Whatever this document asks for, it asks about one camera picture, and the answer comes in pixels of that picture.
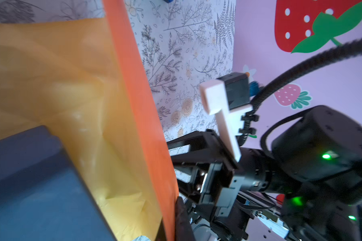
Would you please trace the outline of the dark blue gift box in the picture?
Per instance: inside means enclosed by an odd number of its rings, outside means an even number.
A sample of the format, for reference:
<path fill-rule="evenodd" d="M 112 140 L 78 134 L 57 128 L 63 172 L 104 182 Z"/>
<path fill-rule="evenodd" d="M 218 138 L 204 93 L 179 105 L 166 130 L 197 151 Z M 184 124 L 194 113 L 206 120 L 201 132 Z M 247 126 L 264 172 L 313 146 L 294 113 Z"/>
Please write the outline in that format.
<path fill-rule="evenodd" d="M 60 139 L 39 126 L 0 140 L 0 241 L 113 241 Z"/>

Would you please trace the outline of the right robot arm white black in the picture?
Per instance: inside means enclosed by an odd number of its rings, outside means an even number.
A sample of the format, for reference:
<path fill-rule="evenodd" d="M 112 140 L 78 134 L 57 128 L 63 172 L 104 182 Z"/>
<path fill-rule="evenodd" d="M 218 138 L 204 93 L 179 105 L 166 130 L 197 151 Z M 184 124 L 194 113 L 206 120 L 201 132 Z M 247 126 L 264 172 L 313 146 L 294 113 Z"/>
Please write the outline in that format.
<path fill-rule="evenodd" d="M 168 142 L 189 146 L 172 156 L 189 213 L 209 222 L 223 241 L 248 238 L 255 211 L 276 212 L 289 234 L 302 241 L 362 241 L 362 127 L 319 105 L 279 122 L 294 124 L 270 148 L 229 153 L 215 131 L 192 132 Z"/>

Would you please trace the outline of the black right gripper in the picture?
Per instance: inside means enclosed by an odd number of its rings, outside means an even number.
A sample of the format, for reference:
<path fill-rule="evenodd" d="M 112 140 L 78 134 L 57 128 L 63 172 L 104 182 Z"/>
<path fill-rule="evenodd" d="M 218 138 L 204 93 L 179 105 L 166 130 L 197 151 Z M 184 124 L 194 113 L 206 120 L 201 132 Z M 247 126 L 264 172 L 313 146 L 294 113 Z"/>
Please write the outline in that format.
<path fill-rule="evenodd" d="M 195 131 L 167 143 L 168 149 L 187 147 L 172 155 L 175 169 L 190 175 L 178 180 L 179 191 L 211 223 L 246 223 L 252 208 L 238 199 L 240 191 L 256 190 L 256 150 L 241 148 L 236 161 L 214 130 Z"/>

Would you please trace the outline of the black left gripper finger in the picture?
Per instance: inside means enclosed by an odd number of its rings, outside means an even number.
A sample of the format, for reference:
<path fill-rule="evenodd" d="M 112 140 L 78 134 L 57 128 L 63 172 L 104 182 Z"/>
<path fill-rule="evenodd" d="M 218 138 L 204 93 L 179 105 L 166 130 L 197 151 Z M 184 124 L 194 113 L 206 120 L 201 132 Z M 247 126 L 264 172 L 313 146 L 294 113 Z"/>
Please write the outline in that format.
<path fill-rule="evenodd" d="M 187 207 L 181 197 L 176 200 L 175 241 L 195 241 Z"/>

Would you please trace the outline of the yellow orange wrapping paper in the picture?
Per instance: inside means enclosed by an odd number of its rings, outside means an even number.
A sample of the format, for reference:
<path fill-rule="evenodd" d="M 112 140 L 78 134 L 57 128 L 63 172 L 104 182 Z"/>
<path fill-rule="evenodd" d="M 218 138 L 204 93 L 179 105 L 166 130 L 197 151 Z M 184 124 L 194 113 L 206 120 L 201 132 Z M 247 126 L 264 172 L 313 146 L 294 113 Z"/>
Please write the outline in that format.
<path fill-rule="evenodd" d="M 123 1 L 104 18 L 0 24 L 0 140 L 44 125 L 60 138 L 122 241 L 175 239 L 179 195 Z"/>

